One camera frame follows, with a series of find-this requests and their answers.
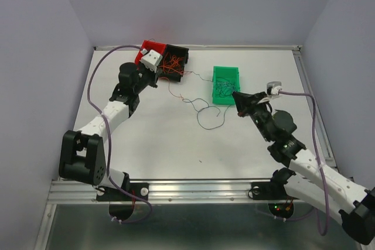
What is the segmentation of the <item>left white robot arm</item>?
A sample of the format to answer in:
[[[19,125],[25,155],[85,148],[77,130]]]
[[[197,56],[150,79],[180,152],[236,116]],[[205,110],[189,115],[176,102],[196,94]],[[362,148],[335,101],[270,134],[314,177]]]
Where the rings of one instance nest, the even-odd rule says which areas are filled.
[[[161,71],[143,64],[120,65],[118,83],[109,102],[98,115],[77,131],[68,130],[62,139],[59,176],[97,187],[108,187],[119,200],[130,194],[129,175],[110,168],[111,134],[130,118],[139,105],[139,94],[157,87]]]

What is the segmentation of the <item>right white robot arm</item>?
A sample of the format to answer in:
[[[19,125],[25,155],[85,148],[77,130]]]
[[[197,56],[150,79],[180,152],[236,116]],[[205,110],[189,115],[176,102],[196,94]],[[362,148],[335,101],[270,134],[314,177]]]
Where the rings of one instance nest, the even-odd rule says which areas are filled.
[[[265,92],[232,93],[238,115],[250,117],[262,137],[270,142],[272,158],[285,166],[283,177],[270,182],[273,196],[286,194],[325,212],[341,224],[349,237],[369,245],[374,239],[374,190],[344,177],[293,136],[297,126],[290,113],[271,113]]]

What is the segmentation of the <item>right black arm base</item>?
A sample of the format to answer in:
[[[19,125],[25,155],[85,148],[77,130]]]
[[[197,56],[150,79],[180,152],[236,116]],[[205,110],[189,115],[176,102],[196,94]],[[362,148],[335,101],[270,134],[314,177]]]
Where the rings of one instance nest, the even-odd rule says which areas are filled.
[[[247,192],[253,200],[286,200],[288,195],[282,184],[273,181],[255,181]]]

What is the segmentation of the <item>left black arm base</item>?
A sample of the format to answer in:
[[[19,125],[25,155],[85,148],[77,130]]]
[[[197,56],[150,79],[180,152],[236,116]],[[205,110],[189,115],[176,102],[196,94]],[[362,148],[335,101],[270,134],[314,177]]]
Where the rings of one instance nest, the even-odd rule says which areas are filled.
[[[105,177],[98,187],[96,200],[99,202],[131,201],[135,197],[148,200],[149,183],[131,181],[129,174],[120,172],[112,178],[116,185]]]

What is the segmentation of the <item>green plastic bin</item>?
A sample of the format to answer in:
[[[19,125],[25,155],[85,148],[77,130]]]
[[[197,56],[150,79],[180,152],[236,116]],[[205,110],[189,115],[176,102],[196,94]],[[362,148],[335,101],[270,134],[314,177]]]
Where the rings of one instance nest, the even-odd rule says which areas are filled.
[[[238,67],[213,67],[212,103],[215,105],[234,105],[234,91],[240,91],[240,73]]]

